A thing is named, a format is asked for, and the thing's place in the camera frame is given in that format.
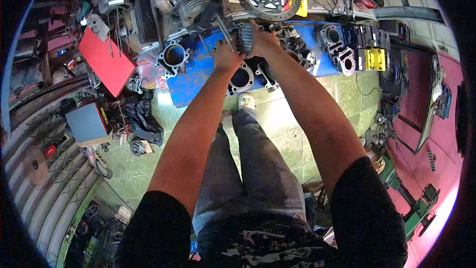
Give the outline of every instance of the white sneaker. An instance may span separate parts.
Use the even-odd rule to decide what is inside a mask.
[[[255,97],[248,92],[243,92],[238,98],[238,110],[244,108],[255,110]]]

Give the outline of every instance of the leg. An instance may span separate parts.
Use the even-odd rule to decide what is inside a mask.
[[[266,212],[306,221],[301,184],[256,121],[254,110],[243,108],[232,121],[239,141],[245,193]]]
[[[213,140],[195,205],[192,224],[195,233],[210,220],[225,218],[221,207],[242,194],[243,185],[230,153],[227,134],[220,123]]]

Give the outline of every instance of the blue board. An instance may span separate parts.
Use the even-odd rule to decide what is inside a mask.
[[[316,53],[316,57],[321,60],[316,77],[338,74],[330,61],[329,56],[320,53],[312,39],[312,30],[315,25],[331,23],[317,21],[288,21],[286,23],[292,23],[294,25],[294,28],[300,34],[301,38],[306,42],[307,48],[313,50]],[[205,43],[209,50],[215,46],[218,39],[223,39],[223,33],[218,29],[214,30],[211,36],[205,39]],[[186,66],[187,73],[177,74],[176,77],[167,80],[170,95],[172,96],[172,102],[177,108],[188,106],[213,72],[213,59],[208,57],[202,43],[198,42],[194,44],[192,49],[193,55],[190,56],[190,63],[187,63]],[[250,90],[259,88],[263,88],[261,77],[255,77],[255,82]]]

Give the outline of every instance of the clutter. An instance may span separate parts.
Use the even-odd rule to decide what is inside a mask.
[[[153,92],[150,90],[141,96],[129,97],[124,105],[124,112],[129,119],[130,131],[135,136],[162,146],[164,130],[152,116],[152,97]]]

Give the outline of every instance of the white door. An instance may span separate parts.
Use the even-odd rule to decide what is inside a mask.
[[[384,0],[385,6],[401,6],[401,0]],[[439,9],[443,15],[436,0],[408,0],[411,6],[424,6]],[[449,56],[459,61],[459,51],[453,32],[449,27],[441,24],[414,19],[400,19],[408,25],[410,29],[410,41],[414,44],[423,45],[429,48],[443,51]]]

